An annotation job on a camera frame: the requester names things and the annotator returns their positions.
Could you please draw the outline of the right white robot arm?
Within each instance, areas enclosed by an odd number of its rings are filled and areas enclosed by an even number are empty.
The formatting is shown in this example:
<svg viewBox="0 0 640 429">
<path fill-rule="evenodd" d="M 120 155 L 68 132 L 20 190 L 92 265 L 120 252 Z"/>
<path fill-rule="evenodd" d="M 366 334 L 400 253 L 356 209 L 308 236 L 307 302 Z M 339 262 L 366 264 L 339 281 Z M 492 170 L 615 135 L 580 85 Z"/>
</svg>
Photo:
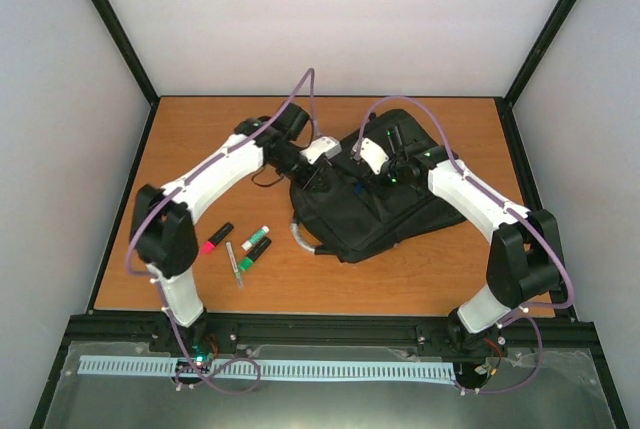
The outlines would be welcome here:
<svg viewBox="0 0 640 429">
<path fill-rule="evenodd" d="M 386 131 L 389 149 L 365 138 L 357 154 L 381 181 L 428 189 L 456 209 L 489 243 L 485 285 L 448 316 L 452 348 L 468 352 L 516 309 L 558 286 L 560 243 L 550 213 L 531 211 L 477 178 L 446 146 L 405 143 L 400 127 Z"/>
</svg>

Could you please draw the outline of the black student backpack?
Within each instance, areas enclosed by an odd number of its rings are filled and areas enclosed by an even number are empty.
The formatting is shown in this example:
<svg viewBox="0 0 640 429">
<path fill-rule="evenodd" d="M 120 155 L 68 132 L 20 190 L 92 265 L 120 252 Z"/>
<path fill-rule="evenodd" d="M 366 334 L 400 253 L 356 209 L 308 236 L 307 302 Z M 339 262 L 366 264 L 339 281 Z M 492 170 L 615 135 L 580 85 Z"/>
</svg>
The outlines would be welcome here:
<svg viewBox="0 0 640 429">
<path fill-rule="evenodd" d="M 466 218 L 424 186 L 401 186 L 383 199 L 373 187 L 373 175 L 351 158 L 358 133 L 343 138 L 341 152 L 322 162 L 330 189 L 325 193 L 300 190 L 291 181 L 293 207 L 290 229 L 297 244 L 319 256 L 357 263 L 415 236 L 460 224 Z M 362 192 L 354 194 L 354 187 Z"/>
</svg>

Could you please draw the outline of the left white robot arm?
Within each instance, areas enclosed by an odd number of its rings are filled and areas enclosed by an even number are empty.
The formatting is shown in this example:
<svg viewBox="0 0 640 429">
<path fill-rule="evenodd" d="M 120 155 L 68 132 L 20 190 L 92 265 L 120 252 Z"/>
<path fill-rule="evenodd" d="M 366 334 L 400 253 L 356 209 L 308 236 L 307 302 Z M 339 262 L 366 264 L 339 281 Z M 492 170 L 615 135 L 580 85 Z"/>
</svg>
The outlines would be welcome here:
<svg viewBox="0 0 640 429">
<path fill-rule="evenodd" d="M 195 225 L 223 194 L 264 165 L 308 188 L 320 160 L 341 150 L 331 136 L 314 136 L 306 148 L 293 141 L 309 120 L 289 103 L 271 118 L 241 122 L 222 146 L 177 179 L 157 188 L 146 184 L 136 194 L 127 270 L 150 276 L 173 320 L 172 337 L 186 351 L 201 349 L 208 327 L 196 289 L 193 265 L 199 254 Z"/>
</svg>

